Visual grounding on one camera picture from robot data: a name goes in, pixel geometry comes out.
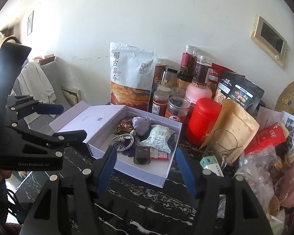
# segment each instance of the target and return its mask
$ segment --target red packet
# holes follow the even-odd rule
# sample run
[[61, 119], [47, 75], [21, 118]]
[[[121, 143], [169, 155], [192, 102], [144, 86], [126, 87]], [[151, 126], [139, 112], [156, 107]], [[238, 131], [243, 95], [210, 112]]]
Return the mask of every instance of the red packet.
[[281, 123], [275, 123], [260, 132], [257, 132], [252, 141], [244, 150], [244, 154], [257, 154], [265, 147], [272, 145], [277, 146], [286, 141], [288, 136], [287, 129]]

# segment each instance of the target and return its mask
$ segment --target open box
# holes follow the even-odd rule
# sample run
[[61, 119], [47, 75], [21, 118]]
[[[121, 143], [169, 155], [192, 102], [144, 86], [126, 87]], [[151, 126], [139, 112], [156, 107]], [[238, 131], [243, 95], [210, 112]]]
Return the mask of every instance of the open box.
[[89, 106], [84, 101], [79, 102], [50, 123], [55, 132], [85, 130], [91, 155], [98, 159], [107, 150], [119, 122], [126, 117], [149, 117], [151, 124], [159, 124], [171, 128], [175, 132], [175, 148], [168, 154], [169, 161], [152, 159], [148, 165], [137, 165], [133, 157], [118, 152], [115, 169], [138, 180], [163, 187], [172, 164], [173, 156], [180, 136], [182, 124], [168, 118], [157, 116], [146, 111], [127, 107], [125, 105]]

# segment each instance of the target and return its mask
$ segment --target picture frame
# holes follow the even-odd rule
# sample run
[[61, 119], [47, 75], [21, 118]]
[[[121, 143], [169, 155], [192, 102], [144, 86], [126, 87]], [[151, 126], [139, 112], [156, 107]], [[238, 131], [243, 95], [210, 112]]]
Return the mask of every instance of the picture frame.
[[30, 35], [33, 31], [33, 18], [34, 18], [34, 11], [29, 15], [27, 19], [27, 36]]

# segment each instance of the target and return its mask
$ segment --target chair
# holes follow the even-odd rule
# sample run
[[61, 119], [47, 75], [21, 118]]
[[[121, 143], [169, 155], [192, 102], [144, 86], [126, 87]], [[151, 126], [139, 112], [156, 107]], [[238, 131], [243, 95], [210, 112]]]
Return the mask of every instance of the chair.
[[[55, 95], [57, 99], [55, 99], [54, 103], [58, 105], [62, 105], [64, 107], [64, 112], [71, 108], [70, 104], [65, 99], [62, 90], [60, 88], [60, 83], [58, 79], [58, 68], [57, 62], [53, 61], [48, 64], [42, 65], [41, 69], [47, 76], [48, 80], [50, 81]], [[13, 90], [17, 96], [22, 95], [21, 88], [18, 79], [16, 79]], [[28, 127], [34, 131], [41, 132], [47, 135], [54, 134], [53, 129], [49, 126], [55, 118], [50, 115], [41, 115], [40, 117], [36, 118], [33, 122], [31, 122]]]

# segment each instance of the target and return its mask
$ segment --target white cloth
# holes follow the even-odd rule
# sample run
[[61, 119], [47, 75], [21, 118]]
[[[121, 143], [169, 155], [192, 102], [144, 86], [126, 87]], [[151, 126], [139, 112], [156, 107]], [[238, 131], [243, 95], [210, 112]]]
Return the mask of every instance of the white cloth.
[[[22, 95], [32, 95], [35, 100], [43, 103], [54, 103], [57, 99], [53, 87], [38, 62], [29, 62], [17, 77]], [[39, 117], [36, 112], [25, 117], [27, 124]]]

